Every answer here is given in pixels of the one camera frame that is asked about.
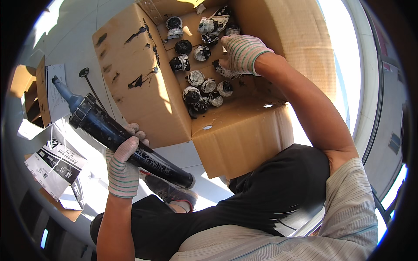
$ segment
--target shoe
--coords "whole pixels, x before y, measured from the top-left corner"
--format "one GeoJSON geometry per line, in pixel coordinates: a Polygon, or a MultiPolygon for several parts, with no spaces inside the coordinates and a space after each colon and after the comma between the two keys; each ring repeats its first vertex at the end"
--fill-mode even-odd
{"type": "Polygon", "coordinates": [[[163,202],[170,203],[171,201],[186,201],[190,204],[190,211],[192,212],[197,201],[197,194],[191,190],[184,190],[175,188],[166,181],[154,176],[146,175],[145,184],[152,192],[157,194],[163,202]]]}

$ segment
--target black caulking tube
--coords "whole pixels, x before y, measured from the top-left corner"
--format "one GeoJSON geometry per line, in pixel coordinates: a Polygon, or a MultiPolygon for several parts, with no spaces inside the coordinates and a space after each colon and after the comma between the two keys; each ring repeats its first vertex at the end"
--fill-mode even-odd
{"type": "MultiPolygon", "coordinates": [[[[72,113],[69,120],[71,126],[83,129],[111,151],[116,151],[132,136],[96,104],[96,98],[92,94],[88,93],[85,97],[75,95],[56,76],[52,82],[69,104],[72,113]]],[[[190,189],[194,186],[192,174],[175,166],[142,142],[139,142],[128,162],[181,188],[190,189]]]]}

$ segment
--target striped work glove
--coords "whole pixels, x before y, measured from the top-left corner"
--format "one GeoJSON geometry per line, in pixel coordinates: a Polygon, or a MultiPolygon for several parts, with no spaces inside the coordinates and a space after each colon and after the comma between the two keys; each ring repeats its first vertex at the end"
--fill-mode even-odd
{"type": "Polygon", "coordinates": [[[106,150],[107,174],[109,177],[109,192],[120,198],[133,198],[137,195],[140,171],[139,168],[127,163],[129,157],[136,151],[139,140],[145,145],[149,141],[145,139],[145,133],[139,132],[136,123],[129,124],[125,129],[133,135],[113,153],[106,150]]]}
{"type": "Polygon", "coordinates": [[[227,50],[229,59],[221,59],[219,64],[241,74],[260,76],[254,69],[255,60],[262,53],[274,53],[259,38],[250,35],[224,36],[221,43],[227,50]]]}

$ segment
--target cardboard box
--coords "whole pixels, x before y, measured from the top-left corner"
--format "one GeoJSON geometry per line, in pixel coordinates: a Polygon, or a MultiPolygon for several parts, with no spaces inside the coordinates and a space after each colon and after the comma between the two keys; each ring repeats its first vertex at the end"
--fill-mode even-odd
{"type": "MultiPolygon", "coordinates": [[[[140,0],[110,19],[92,39],[118,108],[129,123],[137,122],[147,133],[151,147],[193,140],[209,178],[234,178],[293,143],[285,98],[263,77],[243,76],[232,81],[234,94],[224,99],[223,106],[191,120],[181,95],[188,86],[188,73],[174,74],[168,64],[177,55],[174,44],[181,39],[189,40],[193,49],[202,44],[196,30],[201,17],[211,16],[228,3],[243,34],[259,37],[284,55],[331,100],[336,90],[334,55],[315,0],[206,0],[207,9],[198,15],[194,6],[200,2],[140,0]],[[163,43],[165,21],[173,15],[181,17],[185,33],[163,43]],[[273,106],[264,108],[265,104],[273,106]]],[[[211,48],[211,53],[210,60],[201,63],[191,53],[191,71],[201,70],[205,78],[219,83],[225,78],[211,62],[224,57],[221,44],[211,48]]]]}
{"type": "Polygon", "coordinates": [[[11,94],[16,98],[25,95],[26,120],[45,128],[51,122],[48,109],[45,82],[45,56],[42,57],[37,68],[18,65],[15,69],[11,94]]]}

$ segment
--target work glove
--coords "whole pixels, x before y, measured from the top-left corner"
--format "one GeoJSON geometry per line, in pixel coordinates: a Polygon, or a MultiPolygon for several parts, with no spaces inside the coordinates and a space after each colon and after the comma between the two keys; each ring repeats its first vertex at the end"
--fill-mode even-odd
{"type": "Polygon", "coordinates": [[[255,60],[262,53],[274,53],[259,38],[250,35],[224,36],[221,43],[227,50],[229,59],[220,59],[219,64],[241,74],[260,76],[254,68],[255,60]]]}
{"type": "Polygon", "coordinates": [[[126,162],[136,151],[141,140],[143,144],[149,145],[145,139],[145,133],[139,131],[136,123],[129,124],[125,129],[132,135],[124,141],[113,153],[106,150],[107,174],[109,177],[109,192],[120,198],[133,198],[138,193],[140,170],[131,163],[126,162]]]}

